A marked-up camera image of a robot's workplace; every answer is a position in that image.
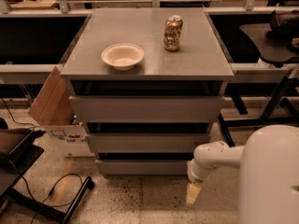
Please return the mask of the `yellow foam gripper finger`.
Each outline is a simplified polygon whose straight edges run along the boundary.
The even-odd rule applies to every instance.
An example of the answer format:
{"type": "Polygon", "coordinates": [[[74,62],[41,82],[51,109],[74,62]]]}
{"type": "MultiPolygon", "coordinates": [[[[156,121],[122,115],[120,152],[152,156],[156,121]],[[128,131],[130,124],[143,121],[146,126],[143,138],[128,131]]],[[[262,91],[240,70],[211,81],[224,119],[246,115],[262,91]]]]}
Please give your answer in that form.
{"type": "Polygon", "coordinates": [[[197,200],[200,192],[201,192],[201,186],[199,184],[189,183],[187,185],[186,204],[187,205],[194,205],[194,203],[197,200]]]}

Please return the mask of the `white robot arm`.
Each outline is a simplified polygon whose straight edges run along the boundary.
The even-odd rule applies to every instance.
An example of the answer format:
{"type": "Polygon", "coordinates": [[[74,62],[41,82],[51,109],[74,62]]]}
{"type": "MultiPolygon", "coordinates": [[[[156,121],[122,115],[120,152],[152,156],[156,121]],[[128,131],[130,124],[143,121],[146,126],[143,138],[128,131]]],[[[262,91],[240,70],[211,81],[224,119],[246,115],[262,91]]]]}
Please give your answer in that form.
{"type": "Polygon", "coordinates": [[[244,146],[198,146],[187,162],[187,204],[195,203],[200,184],[222,166],[239,170],[238,224],[299,224],[298,127],[262,127],[244,146]]]}

